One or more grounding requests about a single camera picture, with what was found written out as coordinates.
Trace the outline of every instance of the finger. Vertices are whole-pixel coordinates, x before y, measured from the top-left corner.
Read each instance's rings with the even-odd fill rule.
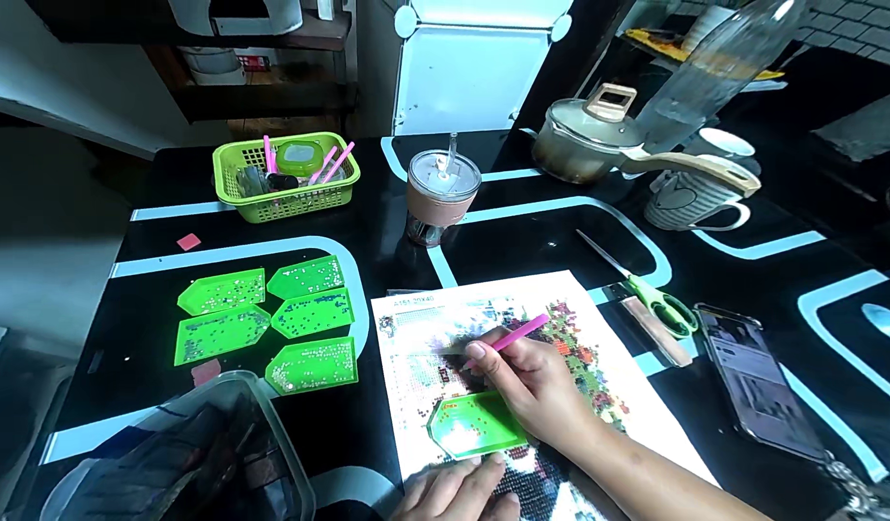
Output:
[[[493,508],[481,519],[482,521],[519,521],[522,515],[522,507],[519,506],[519,496],[510,492],[499,498]]]
[[[423,498],[416,510],[424,515],[436,517],[445,512],[455,494],[461,489],[464,479],[480,466],[480,456],[474,456],[469,460],[463,460],[448,468],[439,471],[439,475],[429,488],[426,497]]]
[[[397,505],[394,514],[413,510],[426,495],[426,491],[438,475],[438,470],[428,470],[407,480],[406,493],[403,494],[403,500]]]
[[[443,517],[447,519],[476,519],[487,506],[487,499],[502,480],[506,459],[494,452],[473,474],[464,479]]]
[[[488,344],[474,340],[467,344],[464,352],[477,363],[477,367],[496,385],[511,406],[521,407],[532,402],[532,393],[500,354]]]
[[[509,329],[503,326],[497,326],[481,335],[478,340],[492,346],[497,340],[509,335],[510,333],[512,333],[512,331],[510,331]]]
[[[509,335],[511,332],[505,327],[494,327],[483,336],[480,341],[485,344],[493,345],[497,340]],[[510,363],[523,371],[535,371],[544,367],[545,349],[555,349],[543,342],[532,340],[531,338],[519,338],[515,342],[500,350],[500,354],[509,359]]]

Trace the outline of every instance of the plastic bottle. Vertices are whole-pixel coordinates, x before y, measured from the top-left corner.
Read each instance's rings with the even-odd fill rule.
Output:
[[[756,0],[713,29],[635,119],[644,149],[667,152],[699,130],[793,40],[806,0]]]

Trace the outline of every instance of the pink wax pad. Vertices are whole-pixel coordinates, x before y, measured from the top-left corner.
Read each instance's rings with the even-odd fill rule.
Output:
[[[213,359],[205,361],[197,367],[191,368],[191,376],[194,376],[194,386],[204,385],[221,373],[220,361]]]
[[[200,239],[198,239],[194,233],[188,233],[184,237],[178,239],[176,242],[181,247],[181,249],[184,249],[184,251],[188,251],[189,249],[192,249],[193,247],[200,244]]]

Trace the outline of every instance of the smartphone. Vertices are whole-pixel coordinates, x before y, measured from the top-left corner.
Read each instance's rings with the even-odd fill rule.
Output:
[[[728,388],[738,431],[755,441],[824,462],[819,437],[766,347],[763,326],[751,317],[703,303],[696,304],[694,311],[709,359]]]

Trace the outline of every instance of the scissors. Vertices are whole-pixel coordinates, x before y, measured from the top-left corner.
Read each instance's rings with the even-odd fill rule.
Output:
[[[683,302],[678,301],[675,297],[672,297],[663,291],[652,288],[651,285],[646,283],[641,277],[622,267],[622,264],[616,262],[612,255],[606,253],[606,250],[593,242],[586,234],[580,230],[578,230],[577,233],[579,233],[580,236],[583,237],[583,240],[587,241],[587,244],[595,249],[597,253],[625,276],[626,282],[635,290],[641,303],[664,324],[664,327],[667,328],[674,338],[690,337],[694,331],[699,329],[699,321],[696,320],[696,316],[693,312],[683,305]]]

